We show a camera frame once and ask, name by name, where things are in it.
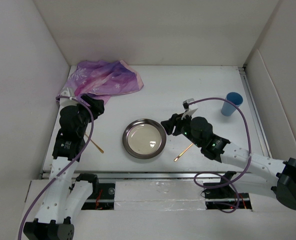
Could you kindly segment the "metal rimmed cream plate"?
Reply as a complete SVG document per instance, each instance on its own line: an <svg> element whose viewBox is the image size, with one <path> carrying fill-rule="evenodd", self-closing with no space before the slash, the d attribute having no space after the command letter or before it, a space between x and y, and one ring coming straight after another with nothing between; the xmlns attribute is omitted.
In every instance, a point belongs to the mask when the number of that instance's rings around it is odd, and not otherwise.
<svg viewBox="0 0 296 240"><path fill-rule="evenodd" d="M122 144L128 154L140 160L152 159L164 150L167 135L162 125L142 118L131 122L122 134Z"/></svg>

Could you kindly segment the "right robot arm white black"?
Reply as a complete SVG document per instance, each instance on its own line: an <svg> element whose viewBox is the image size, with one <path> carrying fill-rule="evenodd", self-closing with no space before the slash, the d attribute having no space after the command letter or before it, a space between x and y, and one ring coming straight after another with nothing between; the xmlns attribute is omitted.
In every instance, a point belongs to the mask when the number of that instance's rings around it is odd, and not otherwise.
<svg viewBox="0 0 296 240"><path fill-rule="evenodd" d="M224 199L240 193L254 193L276 199L296 211L296 159L284 161L251 153L213 133L204 117L173 114L161 122L167 135L183 135L209 160L232 165L253 174L252 178L227 171L217 183L203 183L206 198Z"/></svg>

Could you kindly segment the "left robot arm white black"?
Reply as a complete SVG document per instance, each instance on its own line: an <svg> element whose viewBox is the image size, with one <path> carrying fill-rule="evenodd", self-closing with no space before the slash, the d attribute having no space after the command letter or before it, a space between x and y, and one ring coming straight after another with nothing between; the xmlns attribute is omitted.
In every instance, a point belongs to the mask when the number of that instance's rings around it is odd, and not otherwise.
<svg viewBox="0 0 296 240"><path fill-rule="evenodd" d="M18 239L71 240L75 234L74 220L87 198L99 194L97 175L82 173L73 182L74 172L92 134L85 138L88 127L104 111L104 101L87 94L79 98L58 96L62 109L59 112L59 130L52 152L48 184L41 190L24 214Z"/></svg>

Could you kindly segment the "purple printed cloth placemat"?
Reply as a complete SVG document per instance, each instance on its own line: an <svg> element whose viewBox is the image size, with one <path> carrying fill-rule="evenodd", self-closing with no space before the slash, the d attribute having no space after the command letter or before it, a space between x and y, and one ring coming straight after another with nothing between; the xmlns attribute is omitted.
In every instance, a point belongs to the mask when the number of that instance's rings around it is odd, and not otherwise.
<svg viewBox="0 0 296 240"><path fill-rule="evenodd" d="M76 97L88 94L107 103L112 96L136 93L143 87L140 74L123 60L99 60L78 63L63 89L72 90Z"/></svg>

